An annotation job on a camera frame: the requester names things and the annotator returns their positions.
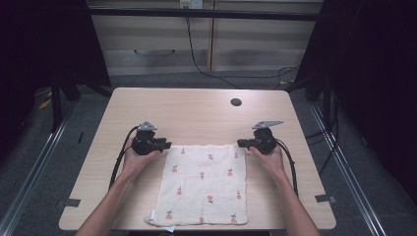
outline table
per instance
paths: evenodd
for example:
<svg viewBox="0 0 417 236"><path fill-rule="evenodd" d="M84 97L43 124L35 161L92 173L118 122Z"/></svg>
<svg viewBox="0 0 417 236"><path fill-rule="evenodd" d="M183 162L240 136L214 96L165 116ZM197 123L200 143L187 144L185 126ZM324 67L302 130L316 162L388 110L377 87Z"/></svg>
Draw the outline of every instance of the table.
<svg viewBox="0 0 417 236"><path fill-rule="evenodd" d="M233 98L241 99L242 104L232 105ZM228 145L236 144L238 139L252 139L252 126L267 120L284 121L271 130L276 138L286 143L295 161L300 200L320 229L333 228L335 219L329 203L318 204L315 199L325 190L288 93L200 88L117 88L70 196L70 199L81 200L80 205L66 206L59 226L64 230L77 230L99 204L107 192L116 157L134 126L150 121L158 128L155 136L167 138L174 145ZM276 188L256 158L249 151L246 154L249 223L178 226L176 230L285 228ZM144 218L156 205L165 156L166 151L130 186L113 229L160 230L146 224ZM291 179L285 157L284 164Z"/></svg>

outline cable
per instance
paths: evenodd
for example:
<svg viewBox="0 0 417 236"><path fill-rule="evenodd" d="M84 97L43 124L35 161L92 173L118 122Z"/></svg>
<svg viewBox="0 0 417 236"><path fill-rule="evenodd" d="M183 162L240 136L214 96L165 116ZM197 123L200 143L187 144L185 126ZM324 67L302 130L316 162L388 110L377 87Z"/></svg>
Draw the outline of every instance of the cable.
<svg viewBox="0 0 417 236"><path fill-rule="evenodd" d="M288 147L285 145L285 143L279 139L275 139L276 143L284 150L285 154L288 157L289 165L291 167L291 175L292 175L292 187L294 189L295 194L298 196L298 186L297 186L297 175L295 173L295 162L291 157L291 154L289 153Z"/></svg>
<svg viewBox="0 0 417 236"><path fill-rule="evenodd" d="M126 137L125 143L123 144L122 149L120 150L119 156L116 159L116 163L114 164L113 173L111 174L110 185L108 186L108 189L111 188L111 186L114 183L114 180L116 179L117 170L119 170L120 162L122 161L122 157L125 154L125 151L130 148L130 147L125 148L126 143L129 141L129 138L130 138L132 132L134 132L138 128L139 128L139 126L135 126L134 128L132 128L132 130L129 131L129 133Z"/></svg>
<svg viewBox="0 0 417 236"><path fill-rule="evenodd" d="M267 77L258 77L258 76L215 76L215 75L210 75L210 74L208 74L208 73L206 73L206 72L203 72L203 71L199 68L199 66L197 65L197 62L196 62L196 57L195 57L195 55L194 55L193 41L192 41L192 39L191 39L190 18L188 18L188 17L186 18L186 23L187 23L188 39L189 39L189 41L190 41L191 56L192 56L192 58L193 58L193 63L194 63L194 66L197 68L197 70L198 70L201 74L203 74L203 75L205 75L205 76L207 76L207 77L220 79L220 80L222 80L222 81L224 81L224 82L228 83L229 85L231 85L231 86L233 86L233 87L235 87L235 88L237 88L237 89L241 89L241 88L239 88L239 87L238 87L238 86L236 86L236 85L233 85L232 83L228 82L228 81L227 81L227 80L225 80L225 79L231 79L231 78L243 78L243 79L272 79L272 78L279 78L278 85L274 88L274 89L277 89L277 88L279 87L279 85L280 85L280 77L281 77L281 76L283 76L283 75L285 75L285 74L288 74L289 72L291 72L291 71L292 71L292 70L294 70L294 69L298 69L298 68L299 68L299 66L295 66L295 67L284 67L284 68L281 68L281 69L279 69L279 70L278 70L278 75L276 75L276 76L267 76ZM288 71L287 71L287 72L285 72L285 73L280 74L280 72L281 72L282 70L288 70Z"/></svg>

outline white towel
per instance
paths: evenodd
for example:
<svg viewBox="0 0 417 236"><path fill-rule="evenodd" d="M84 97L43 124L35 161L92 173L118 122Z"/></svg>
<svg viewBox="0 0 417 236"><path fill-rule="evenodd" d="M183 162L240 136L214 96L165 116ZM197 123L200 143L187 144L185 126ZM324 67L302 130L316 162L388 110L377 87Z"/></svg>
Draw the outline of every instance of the white towel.
<svg viewBox="0 0 417 236"><path fill-rule="evenodd" d="M153 219L156 226L246 224L245 151L237 145L172 146Z"/></svg>

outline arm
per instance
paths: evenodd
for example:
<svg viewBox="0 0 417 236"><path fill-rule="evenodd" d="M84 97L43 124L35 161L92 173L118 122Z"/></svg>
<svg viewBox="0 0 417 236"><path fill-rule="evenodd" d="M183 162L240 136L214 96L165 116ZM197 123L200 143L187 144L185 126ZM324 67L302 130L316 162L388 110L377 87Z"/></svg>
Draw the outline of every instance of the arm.
<svg viewBox="0 0 417 236"><path fill-rule="evenodd" d="M128 148L125 152L122 172L76 235L109 235L130 183L135 180L148 163L160 154L158 150L154 150L148 155L137 155L129 148L131 144L132 139L126 145Z"/></svg>
<svg viewBox="0 0 417 236"><path fill-rule="evenodd" d="M255 147L251 147L250 151L260 160L275 182L288 235L320 235L316 224L301 204L285 174L281 148L277 146L271 155L263 155Z"/></svg>

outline human hand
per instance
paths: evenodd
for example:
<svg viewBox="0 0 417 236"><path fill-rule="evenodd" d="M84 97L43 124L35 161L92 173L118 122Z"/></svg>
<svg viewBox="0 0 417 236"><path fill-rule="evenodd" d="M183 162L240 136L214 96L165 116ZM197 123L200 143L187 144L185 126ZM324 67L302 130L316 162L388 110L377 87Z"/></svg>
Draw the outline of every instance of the human hand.
<svg viewBox="0 0 417 236"><path fill-rule="evenodd" d="M126 175L134 180L150 162L160 155L159 150L154 150L147 155L139 155L131 148L133 139L130 138L126 144L125 159L121 175Z"/></svg>
<svg viewBox="0 0 417 236"><path fill-rule="evenodd" d="M249 150L261 162L262 166L269 172L269 174L276 175L284 171L282 150L280 146L276 146L269 155L260 153L256 147L250 147Z"/></svg>

